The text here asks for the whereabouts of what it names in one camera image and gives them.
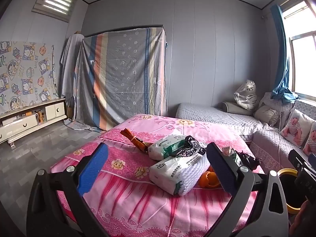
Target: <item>pink bedspread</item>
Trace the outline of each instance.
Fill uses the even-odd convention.
[[[91,191],[84,194],[84,199],[111,236],[203,236],[231,196],[223,189],[202,189],[198,185],[182,197],[163,191],[149,180],[149,167],[156,162],[120,134],[124,128],[129,128],[146,142],[154,142],[178,129],[199,141],[214,141],[220,148],[231,146],[237,151],[251,154],[246,143],[224,125],[136,115],[64,157],[51,168],[52,172],[60,172],[69,165],[75,166],[82,157],[90,155],[100,142],[104,142],[109,147],[108,160]],[[260,167],[256,172],[263,173]],[[63,192],[59,191],[58,195],[66,214],[74,219]],[[253,192],[237,227],[247,220],[255,197],[256,193]]]

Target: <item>white tissue package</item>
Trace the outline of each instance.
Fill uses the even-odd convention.
[[[183,196],[194,187],[209,166],[206,154],[168,157],[150,167],[149,179],[166,192]]]
[[[174,134],[168,135],[162,139],[157,140],[152,145],[148,147],[148,156],[152,160],[161,161],[177,150],[179,147],[183,146],[185,135]]]

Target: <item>teal curtain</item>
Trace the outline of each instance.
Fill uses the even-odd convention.
[[[282,11],[279,5],[271,7],[277,36],[279,39],[279,62],[274,81],[274,88],[271,93],[271,99],[282,100],[282,103],[288,103],[299,99],[300,97],[289,89],[290,63],[289,55],[286,50],[286,35],[283,23]]]

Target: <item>plush toy in plastic bag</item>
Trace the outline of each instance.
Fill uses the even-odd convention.
[[[246,110],[252,110],[258,103],[256,95],[256,85],[253,81],[247,80],[245,84],[234,93],[237,104]]]

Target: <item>gray tile floor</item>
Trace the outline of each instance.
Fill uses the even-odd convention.
[[[0,201],[23,233],[37,171],[49,170],[60,158],[99,135],[89,130],[72,130],[60,121],[17,140],[14,150],[7,142],[0,144]]]

